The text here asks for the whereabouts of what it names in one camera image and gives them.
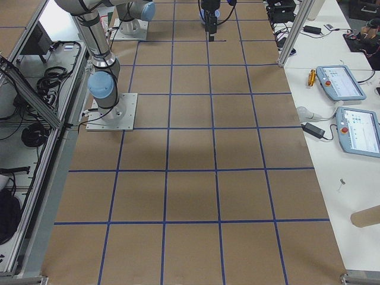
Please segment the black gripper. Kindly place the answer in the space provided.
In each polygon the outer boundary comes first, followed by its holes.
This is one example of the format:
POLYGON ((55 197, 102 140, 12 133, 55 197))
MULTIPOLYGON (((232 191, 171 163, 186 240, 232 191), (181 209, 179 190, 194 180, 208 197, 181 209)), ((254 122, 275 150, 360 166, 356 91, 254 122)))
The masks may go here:
MULTIPOLYGON (((220 8, 219 0, 201 0, 198 1, 199 14, 206 31, 217 31, 216 11, 220 8)), ((214 33, 208 33, 208 41, 214 41, 214 33)))

